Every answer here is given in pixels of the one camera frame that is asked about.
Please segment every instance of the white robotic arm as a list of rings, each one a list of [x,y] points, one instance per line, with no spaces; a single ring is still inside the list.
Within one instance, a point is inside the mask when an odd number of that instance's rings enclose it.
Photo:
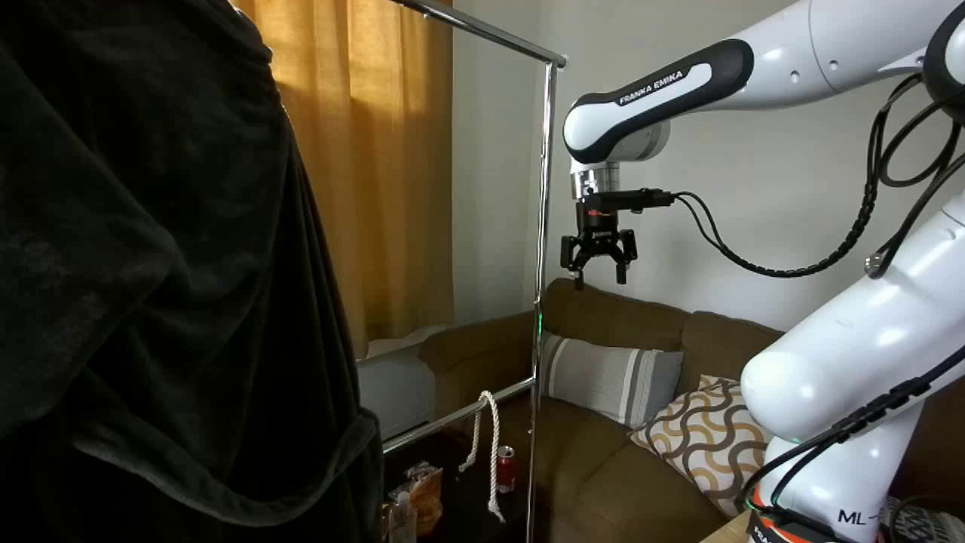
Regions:
[[[665,205],[647,190],[615,194],[611,173],[665,141],[665,121],[695,109],[773,109],[918,73],[936,101],[965,122],[965,3],[959,0],[798,0],[783,12],[680,58],[611,94],[583,97],[564,122],[572,157],[583,237],[595,257],[626,257],[615,241],[615,211]],[[752,412],[775,433],[765,459],[865,408],[907,377],[931,372],[965,346],[965,197],[918,227],[884,277],[861,277],[741,375]],[[952,366],[928,392],[959,381]],[[780,485],[780,506],[818,524],[818,539],[871,543],[892,474],[907,449],[918,401],[822,449],[804,467],[783,463],[759,481],[759,506]]]

